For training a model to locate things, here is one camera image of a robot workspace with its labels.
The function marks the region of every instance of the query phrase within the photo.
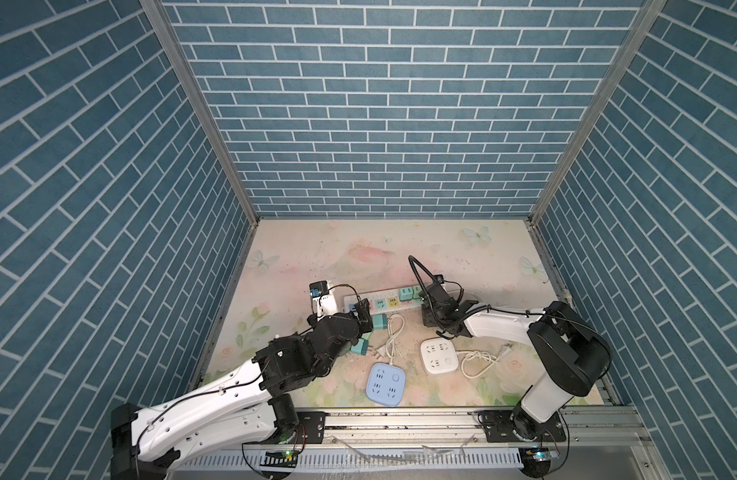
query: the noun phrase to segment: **power socket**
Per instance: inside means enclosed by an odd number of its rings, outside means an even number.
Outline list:
[[[450,340],[430,339],[421,343],[421,362],[431,375],[453,372],[459,368],[457,350]]]
[[[380,405],[395,407],[401,402],[406,374],[397,366],[376,363],[368,375],[366,396]]]

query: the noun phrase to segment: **white cable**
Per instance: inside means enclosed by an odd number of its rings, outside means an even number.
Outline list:
[[[393,332],[393,318],[399,316],[401,318],[401,328],[398,329],[397,332]],[[403,327],[406,326],[406,319],[400,314],[400,313],[393,313],[390,318],[387,319],[387,333],[390,335],[388,337],[387,341],[384,345],[377,347],[375,349],[377,355],[381,357],[387,357],[389,359],[389,364],[393,364],[393,358],[395,357],[396,353],[396,346],[395,346],[395,339],[398,338],[398,335],[401,334],[403,331]]]
[[[504,359],[508,353],[512,351],[512,344],[508,343],[502,346],[501,349],[499,349],[499,353],[497,355],[494,355],[491,352],[486,352],[483,350],[457,350],[457,354],[464,355],[465,358],[462,359],[461,362],[459,362],[459,370],[461,370],[462,375],[469,379],[477,379],[479,376],[486,373],[496,362],[499,360]],[[470,375],[465,371],[465,363],[469,362],[470,360],[485,360],[488,365],[483,368],[483,370],[480,370],[475,375]]]

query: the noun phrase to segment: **floral tabletop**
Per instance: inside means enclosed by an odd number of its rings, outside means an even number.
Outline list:
[[[276,334],[305,330],[309,283],[350,283],[359,293],[411,286],[416,281],[409,255],[492,305],[536,308],[556,299],[521,220],[264,220],[217,339],[206,382],[251,358]],[[335,290],[339,305],[349,293]],[[467,379],[459,370],[431,376],[421,365],[420,344],[435,337],[435,332],[422,325],[421,310],[403,312],[403,317],[405,328],[396,340],[394,359],[406,373],[400,406],[514,405],[544,372],[532,347],[514,344],[477,379]],[[399,326],[395,317],[393,328]],[[376,330],[369,345],[381,346],[387,336],[387,330]],[[486,338],[454,340],[457,350],[494,354],[506,343]],[[291,392],[295,405],[379,406],[364,390],[378,361],[371,354],[345,354],[328,376]],[[465,370],[475,374],[485,365],[473,360]],[[602,400],[594,388],[571,403],[600,405]]]

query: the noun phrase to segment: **tiled wall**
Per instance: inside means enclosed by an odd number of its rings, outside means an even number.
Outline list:
[[[641,2],[166,1],[262,216],[526,216]]]
[[[737,478],[737,0],[669,0],[541,220],[675,478]]]
[[[101,478],[248,228],[137,0],[0,0],[0,478]]]

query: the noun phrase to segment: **long white power strip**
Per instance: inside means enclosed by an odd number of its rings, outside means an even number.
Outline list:
[[[414,285],[361,293],[360,295],[361,298],[367,298],[370,302],[372,315],[384,313],[390,316],[393,313],[421,307],[422,300],[419,298],[420,292],[421,287]],[[358,298],[355,295],[347,295],[344,298],[343,312],[346,313],[353,310],[353,306],[357,301]]]

